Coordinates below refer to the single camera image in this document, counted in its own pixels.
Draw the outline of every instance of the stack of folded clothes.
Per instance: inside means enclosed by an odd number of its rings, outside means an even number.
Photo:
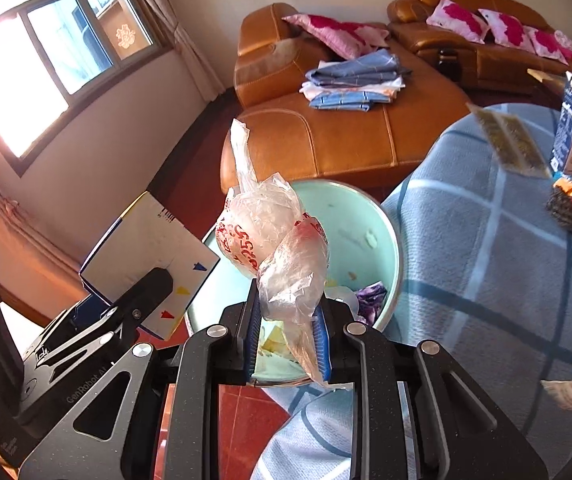
[[[410,74],[399,57],[387,50],[344,62],[320,62],[306,74],[300,92],[318,110],[370,110],[373,103],[390,103]]]

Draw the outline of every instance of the green packet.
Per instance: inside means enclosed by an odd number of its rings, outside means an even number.
[[[550,178],[550,168],[519,117],[468,104],[500,166],[511,173]]]

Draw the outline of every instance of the green trash bin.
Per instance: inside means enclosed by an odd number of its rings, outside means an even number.
[[[291,183],[306,211],[322,224],[330,262],[327,284],[359,290],[383,282],[388,291],[374,328],[383,331],[390,321],[402,277],[399,237],[384,210],[362,191],[330,180],[299,180]],[[186,311],[189,333],[219,322],[229,304],[245,301],[250,280],[219,251],[214,229],[204,238],[220,261],[212,270]],[[303,370],[290,377],[262,377],[256,386],[293,386],[309,382]]]

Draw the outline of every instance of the floral throw pillow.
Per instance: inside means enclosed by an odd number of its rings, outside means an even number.
[[[344,59],[355,59],[387,46],[384,40],[389,31],[365,23],[338,22],[316,14],[293,14],[283,19],[300,26]]]
[[[524,27],[526,33],[528,34],[528,39],[535,48],[535,54],[540,57],[547,57],[549,59],[555,59],[565,65],[568,64],[564,54],[559,49],[555,35],[546,32],[545,30],[537,30],[534,27]]]
[[[520,20],[510,14],[496,10],[479,9],[479,12],[490,25],[496,44],[509,48],[519,48],[531,54],[535,53]]]
[[[452,0],[440,0],[426,23],[446,28],[474,43],[483,43],[489,28],[484,20]]]
[[[572,61],[572,40],[567,37],[561,30],[555,31],[555,39],[557,45],[567,61]]]

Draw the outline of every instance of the sunlight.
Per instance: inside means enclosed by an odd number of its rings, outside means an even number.
[[[68,105],[21,19],[0,22],[0,135],[21,156]]]

